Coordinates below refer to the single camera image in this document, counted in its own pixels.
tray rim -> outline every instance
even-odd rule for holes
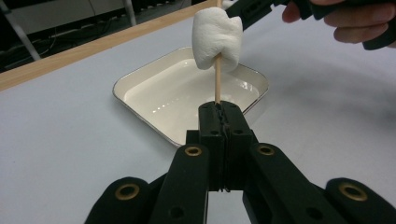
[[[169,53],[167,53],[167,54],[165,54],[165,55],[159,57],[158,59],[155,59],[155,60],[152,61],[152,62],[149,62],[149,63],[146,63],[146,64],[140,66],[139,68],[135,69],[134,71],[132,71],[132,72],[128,73],[127,75],[124,75],[124,76],[122,76],[121,78],[119,78],[119,79],[114,83],[114,85],[113,85],[113,90],[112,90],[113,95],[114,95],[119,101],[121,101],[121,103],[122,103],[124,106],[126,106],[129,110],[131,110],[140,120],[144,121],[150,128],[152,128],[156,133],[158,133],[160,136],[162,136],[163,138],[165,138],[168,142],[170,142],[170,143],[171,143],[172,145],[174,145],[175,147],[181,147],[181,146],[183,146],[183,145],[181,145],[180,143],[177,143],[177,142],[175,142],[174,140],[172,140],[172,139],[171,139],[170,137],[168,137],[165,133],[161,132],[161,131],[160,131],[158,128],[156,128],[152,123],[150,123],[148,120],[146,120],[142,115],[140,115],[139,113],[137,113],[137,111],[135,111],[133,108],[131,108],[130,106],[128,106],[128,105],[116,94],[116,86],[117,86],[123,79],[127,78],[127,77],[128,77],[129,75],[131,75],[132,73],[135,73],[135,72],[137,72],[137,71],[139,71],[139,70],[142,70],[144,67],[148,66],[149,64],[155,63],[155,62],[161,60],[162,58],[168,56],[169,54],[172,54],[172,53],[175,53],[176,51],[180,51],[180,50],[184,50],[184,49],[192,49],[192,47],[183,47],[183,48],[175,49],[175,50],[173,50],[173,51],[171,51],[171,52],[169,52]],[[238,66],[243,66],[243,67],[245,67],[245,68],[247,68],[247,69],[250,69],[250,70],[252,70],[252,71],[254,71],[254,72],[256,72],[256,73],[262,75],[263,78],[264,78],[264,79],[267,81],[267,83],[268,83],[267,88],[265,89],[265,91],[264,91],[261,95],[259,95],[259,97],[256,98],[245,110],[242,111],[243,115],[245,116],[245,114],[246,114],[255,104],[257,104],[257,103],[260,101],[260,99],[269,91],[269,86],[270,86],[270,85],[269,85],[268,78],[267,78],[263,73],[260,73],[260,72],[254,70],[254,69],[251,69],[250,67],[247,67],[247,66],[245,66],[245,65],[243,65],[243,64],[241,64],[241,63],[239,63]]]

metal rivet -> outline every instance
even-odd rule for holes
[[[117,188],[116,198],[120,201],[131,200],[139,194],[139,186],[136,184],[124,184]]]
[[[270,147],[260,146],[257,148],[257,151],[259,151],[260,154],[262,154],[264,156],[272,156],[275,154],[275,151]]]
[[[341,183],[340,186],[338,187],[341,193],[343,193],[346,197],[349,199],[352,199],[354,201],[358,202],[364,202],[367,200],[368,196],[364,190],[361,188],[350,184],[350,183]]]
[[[198,147],[187,147],[184,151],[189,156],[199,156],[202,154],[202,150]]]

finger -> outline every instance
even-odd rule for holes
[[[324,18],[334,27],[366,27],[388,22],[396,15],[396,5],[375,4],[363,7],[343,7]]]
[[[297,5],[290,1],[282,13],[282,20],[291,23],[300,19],[300,10]]]
[[[342,3],[344,1],[345,0],[311,0],[313,4],[320,6],[334,5],[334,4]]]
[[[370,27],[337,28],[334,31],[334,38],[340,42],[357,44],[374,39],[382,35],[387,29],[387,23]]]

wooden table edge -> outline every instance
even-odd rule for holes
[[[197,11],[207,7],[213,7],[215,5],[216,0],[207,0],[203,3],[191,7],[185,7],[160,18],[138,24],[112,35],[104,36],[100,39],[60,52],[39,61],[28,63],[24,66],[6,71],[0,74],[0,91],[19,85],[36,77],[41,77],[51,71],[65,67],[106,49],[111,49],[141,35],[146,35],[176,22],[184,21],[187,18],[192,17]]]

floor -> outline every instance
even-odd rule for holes
[[[150,21],[190,5],[191,0],[175,0],[173,3],[167,2],[156,7],[149,7],[135,15],[136,23]],[[122,15],[111,18],[108,21],[88,24],[80,29],[73,29],[61,34],[58,34],[56,28],[54,28],[53,33],[48,38],[39,39],[33,42],[33,45],[40,57],[46,58],[97,38],[114,34],[128,27],[130,27],[128,18],[126,15]],[[0,51],[0,73],[33,61],[26,48],[22,44],[17,43],[15,47],[7,51]]]

